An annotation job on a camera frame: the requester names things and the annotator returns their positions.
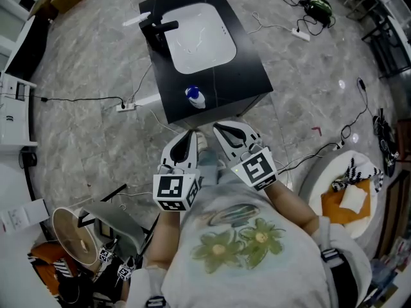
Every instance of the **blue cap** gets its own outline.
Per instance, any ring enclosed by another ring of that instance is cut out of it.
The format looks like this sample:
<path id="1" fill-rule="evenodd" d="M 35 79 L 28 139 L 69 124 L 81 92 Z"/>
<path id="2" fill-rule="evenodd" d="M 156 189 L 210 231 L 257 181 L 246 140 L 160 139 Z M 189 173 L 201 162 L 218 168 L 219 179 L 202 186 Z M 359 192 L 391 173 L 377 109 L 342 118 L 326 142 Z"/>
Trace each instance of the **blue cap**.
<path id="1" fill-rule="evenodd" d="M 195 85 L 190 85 L 187 91 L 187 98 L 197 99 L 199 97 L 200 90 Z"/>

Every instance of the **orange cushion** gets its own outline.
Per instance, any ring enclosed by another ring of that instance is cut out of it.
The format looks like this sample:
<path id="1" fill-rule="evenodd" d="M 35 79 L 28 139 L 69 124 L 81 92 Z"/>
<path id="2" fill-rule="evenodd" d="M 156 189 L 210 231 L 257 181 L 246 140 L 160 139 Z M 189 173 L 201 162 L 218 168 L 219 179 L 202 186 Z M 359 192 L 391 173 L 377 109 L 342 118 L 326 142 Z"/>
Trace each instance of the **orange cushion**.
<path id="1" fill-rule="evenodd" d="M 340 208 L 345 190 L 339 192 L 327 192 L 321 195 L 322 215 L 328 217 L 332 223 L 340 223 L 342 225 L 369 217 L 371 214 L 371 198 L 370 198 L 370 180 L 366 179 L 355 184 L 356 187 L 363 189 L 367 196 L 360 213 L 355 213 L 350 209 Z"/>

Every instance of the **floor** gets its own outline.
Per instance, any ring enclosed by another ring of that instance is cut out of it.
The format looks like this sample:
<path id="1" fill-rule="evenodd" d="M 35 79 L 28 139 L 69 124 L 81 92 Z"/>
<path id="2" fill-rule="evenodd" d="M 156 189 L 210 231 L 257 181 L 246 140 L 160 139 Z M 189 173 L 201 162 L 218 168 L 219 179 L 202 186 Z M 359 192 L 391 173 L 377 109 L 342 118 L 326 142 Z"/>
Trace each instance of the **floor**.
<path id="1" fill-rule="evenodd" d="M 140 1 L 144 0 L 131 0 L 136 9 Z M 356 88 L 357 77 L 367 86 L 371 111 L 382 107 L 388 120 L 396 120 L 389 87 L 378 79 L 371 50 L 360 39 L 365 30 L 359 22 L 344 17 L 348 9 L 342 6 L 342 0 L 328 1 L 336 24 L 318 37 L 311 36 L 309 43 L 279 28 L 250 34 L 274 91 L 242 119 L 262 134 L 274 158 L 283 164 L 339 140 L 343 125 L 364 109 Z M 288 6 L 282 0 L 228 2 L 247 32 L 258 27 L 251 16 L 254 11 L 265 24 L 289 28 L 304 15 L 302 8 Z M 137 14 L 130 0 L 84 0 L 59 15 L 31 79 L 38 85 L 37 94 L 54 98 L 129 97 L 150 63 L 138 26 L 121 25 Z M 136 99 L 154 93 L 157 87 L 150 69 Z M 39 163 L 32 168 L 31 177 L 37 196 L 45 199 L 50 212 L 87 198 L 100 200 L 122 184 L 128 185 L 128 193 L 151 191 L 161 151 L 175 134 L 159 125 L 147 108 L 117 113 L 113 108 L 117 103 L 36 100 Z M 150 108 L 166 123 L 160 103 Z M 320 127 L 322 134 L 312 130 L 314 127 Z M 211 125 L 201 128 L 210 136 L 210 145 L 222 154 L 212 137 Z M 382 167 L 370 115 L 362 115 L 352 129 L 360 136 L 355 149 Z M 299 191 L 313 160 L 290 172 L 288 186 L 294 191 Z M 286 173 L 282 181 L 287 181 Z M 358 239 L 369 257 L 375 252 L 381 230 L 385 195 L 381 194 L 379 200 L 372 225 Z M 124 203 L 144 227 L 151 225 L 158 212 L 149 194 L 116 196 L 113 202 Z"/>

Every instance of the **floral print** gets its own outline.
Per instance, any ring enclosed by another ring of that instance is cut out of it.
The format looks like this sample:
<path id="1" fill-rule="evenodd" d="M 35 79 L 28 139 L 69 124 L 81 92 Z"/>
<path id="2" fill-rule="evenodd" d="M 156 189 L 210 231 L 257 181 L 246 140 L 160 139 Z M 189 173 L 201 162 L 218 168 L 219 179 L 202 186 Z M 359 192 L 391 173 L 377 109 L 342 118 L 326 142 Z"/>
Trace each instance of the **floral print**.
<path id="1" fill-rule="evenodd" d="M 207 233 L 201 236 L 201 245 L 193 248 L 191 257 L 203 260 L 205 271 L 214 273 L 225 264 L 232 268 L 246 267 L 251 270 L 266 257 L 267 253 L 278 255 L 283 245 L 278 240 L 285 230 L 275 228 L 271 222 L 257 218 L 255 227 L 245 227 L 239 232 L 228 229 L 221 234 Z"/>
<path id="2" fill-rule="evenodd" d="M 243 248 L 243 243 L 236 240 L 236 232 L 231 238 L 231 230 L 224 233 L 204 234 L 200 240 L 201 245 L 193 248 L 191 256 L 196 260 L 204 260 L 205 272 L 214 273 L 222 264 L 230 267 L 240 268 L 241 262 L 237 256 Z"/>
<path id="3" fill-rule="evenodd" d="M 282 237 L 283 229 L 275 228 L 273 223 L 264 219 L 255 220 L 255 228 L 246 227 L 240 230 L 239 236 L 245 241 L 245 247 L 240 254 L 246 255 L 247 268 L 255 268 L 271 252 L 274 255 L 283 251 L 282 244 L 277 240 Z"/>

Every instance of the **black faucet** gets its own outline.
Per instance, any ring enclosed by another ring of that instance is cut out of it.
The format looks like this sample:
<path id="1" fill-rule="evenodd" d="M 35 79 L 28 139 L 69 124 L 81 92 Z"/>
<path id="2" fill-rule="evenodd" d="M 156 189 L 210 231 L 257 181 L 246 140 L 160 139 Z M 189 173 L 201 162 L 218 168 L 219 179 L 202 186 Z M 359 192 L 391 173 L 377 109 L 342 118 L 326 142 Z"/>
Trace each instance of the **black faucet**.
<path id="1" fill-rule="evenodd" d="M 161 24 L 161 19 L 162 17 L 154 19 L 154 17 L 149 15 L 145 21 L 139 24 L 148 44 L 156 51 L 164 50 L 167 46 L 164 32 L 179 28 L 179 22 L 171 21 Z"/>

